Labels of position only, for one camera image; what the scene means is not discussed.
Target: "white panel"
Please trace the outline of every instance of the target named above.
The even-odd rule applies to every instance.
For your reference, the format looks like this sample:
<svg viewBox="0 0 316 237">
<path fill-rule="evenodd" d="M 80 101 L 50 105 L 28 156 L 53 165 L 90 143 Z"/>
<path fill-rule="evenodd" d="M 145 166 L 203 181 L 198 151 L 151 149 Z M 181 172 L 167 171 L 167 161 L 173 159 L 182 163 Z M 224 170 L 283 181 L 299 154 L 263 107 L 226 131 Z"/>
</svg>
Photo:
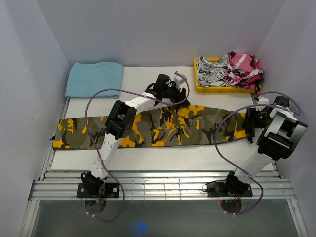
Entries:
<svg viewBox="0 0 316 237">
<path fill-rule="evenodd" d="M 189 101 L 193 105 L 236 110 L 252 104 L 249 94 L 199 94 L 195 91 L 192 67 L 139 67 L 125 68 L 123 89 L 142 93 L 147 85 L 156 81 L 159 73 L 173 76 L 178 71 L 187 76 L 190 85 Z M 126 101 L 134 95 L 122 93 L 120 100 Z M 116 99 L 97 98 L 92 101 L 88 115 L 103 116 L 111 110 Z M 88 99 L 70 99 L 66 118 L 83 117 Z M 258 147 L 247 140 L 220 145 L 224 155 L 237 164 L 243 164 Z M 93 150 L 56 151 L 53 170 L 88 170 L 97 153 Z M 222 160 L 214 146 L 189 146 L 169 148 L 118 149 L 110 165 L 111 170 L 230 170 L 231 165 Z M 265 170 L 272 170 L 269 165 Z"/>
<path fill-rule="evenodd" d="M 287 0 L 258 52 L 265 67 L 264 90 L 292 96 L 302 107 L 298 119 L 308 125 L 292 156 L 278 167 L 291 179 L 309 236 L 316 236 L 315 16 L 314 0 Z"/>
<path fill-rule="evenodd" d="M 0 0 L 0 236 L 19 235 L 69 64 L 35 0 Z"/>
<path fill-rule="evenodd" d="M 256 53 L 284 0 L 37 0 L 66 57 L 125 66 Z"/>
</svg>

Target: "white wall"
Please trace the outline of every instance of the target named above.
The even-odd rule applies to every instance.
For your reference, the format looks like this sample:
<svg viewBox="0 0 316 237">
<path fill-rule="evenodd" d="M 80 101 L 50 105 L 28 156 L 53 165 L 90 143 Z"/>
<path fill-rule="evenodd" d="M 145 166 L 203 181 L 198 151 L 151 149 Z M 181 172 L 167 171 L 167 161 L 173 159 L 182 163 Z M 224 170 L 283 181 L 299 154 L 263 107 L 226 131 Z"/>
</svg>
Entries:
<svg viewBox="0 0 316 237">
<path fill-rule="evenodd" d="M 188 66 L 255 53 L 284 0 L 37 0 L 71 64 Z"/>
<path fill-rule="evenodd" d="M 265 67 L 264 91 L 292 96 L 302 107 L 299 118 L 308 129 L 293 155 L 278 162 L 292 181 L 310 236 L 316 236 L 316 1 L 287 0 L 258 57 Z"/>
<path fill-rule="evenodd" d="M 15 237 L 64 100 L 69 64 L 35 0 L 0 0 L 0 236 Z"/>
</svg>

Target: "pink camouflage cloth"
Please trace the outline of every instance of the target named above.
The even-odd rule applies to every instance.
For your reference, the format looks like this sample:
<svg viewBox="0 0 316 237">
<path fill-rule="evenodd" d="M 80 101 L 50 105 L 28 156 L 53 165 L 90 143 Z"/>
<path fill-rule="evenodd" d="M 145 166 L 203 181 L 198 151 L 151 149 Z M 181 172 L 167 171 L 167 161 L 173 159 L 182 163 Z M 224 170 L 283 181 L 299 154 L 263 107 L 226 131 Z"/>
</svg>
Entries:
<svg viewBox="0 0 316 237">
<path fill-rule="evenodd" d="M 263 80 L 263 71 L 258 59 L 249 54 L 229 52 L 225 81 L 233 87 L 243 89 L 258 88 Z"/>
</svg>

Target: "black and white fabric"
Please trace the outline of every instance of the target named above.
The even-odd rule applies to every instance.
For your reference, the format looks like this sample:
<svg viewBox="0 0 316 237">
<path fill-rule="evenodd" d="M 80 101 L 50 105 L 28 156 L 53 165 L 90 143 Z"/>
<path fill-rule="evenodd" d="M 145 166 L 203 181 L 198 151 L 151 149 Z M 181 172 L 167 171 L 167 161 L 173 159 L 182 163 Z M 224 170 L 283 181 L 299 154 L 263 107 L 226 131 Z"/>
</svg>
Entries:
<svg viewBox="0 0 316 237">
<path fill-rule="evenodd" d="M 202 87 L 228 86 L 223 80 L 227 70 L 228 55 L 213 63 L 200 56 L 196 61 L 197 79 Z"/>
</svg>

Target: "camouflage fabric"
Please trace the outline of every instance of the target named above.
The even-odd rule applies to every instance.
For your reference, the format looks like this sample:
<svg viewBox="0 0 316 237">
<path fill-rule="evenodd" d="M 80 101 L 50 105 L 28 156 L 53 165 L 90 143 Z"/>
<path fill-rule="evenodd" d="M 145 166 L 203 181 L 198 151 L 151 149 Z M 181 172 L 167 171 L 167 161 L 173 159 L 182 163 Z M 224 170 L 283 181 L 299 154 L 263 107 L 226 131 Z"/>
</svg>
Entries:
<svg viewBox="0 0 316 237">
<path fill-rule="evenodd" d="M 119 148 L 213 144 L 216 128 L 229 113 L 223 109 L 196 105 L 144 111 L 136 115 L 130 135 Z M 223 125 L 218 135 L 219 143 L 246 137 L 242 128 L 244 116 L 244 113 L 237 113 Z M 99 147 L 104 140 L 106 119 L 107 116 L 88 118 L 88 126 Z M 94 149 L 84 118 L 60 120 L 53 148 Z"/>
</svg>

